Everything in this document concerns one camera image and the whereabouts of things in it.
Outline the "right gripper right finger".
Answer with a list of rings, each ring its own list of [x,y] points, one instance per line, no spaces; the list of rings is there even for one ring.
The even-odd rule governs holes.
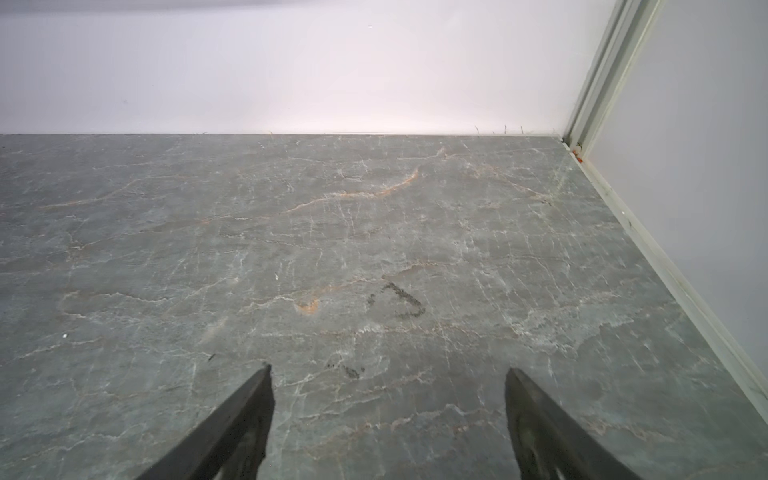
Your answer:
[[[637,479],[525,372],[505,379],[505,409],[523,479]]]

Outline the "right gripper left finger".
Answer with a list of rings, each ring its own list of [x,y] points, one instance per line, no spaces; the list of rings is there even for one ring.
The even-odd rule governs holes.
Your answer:
[[[266,457],[275,409],[266,364],[141,479],[255,479]]]

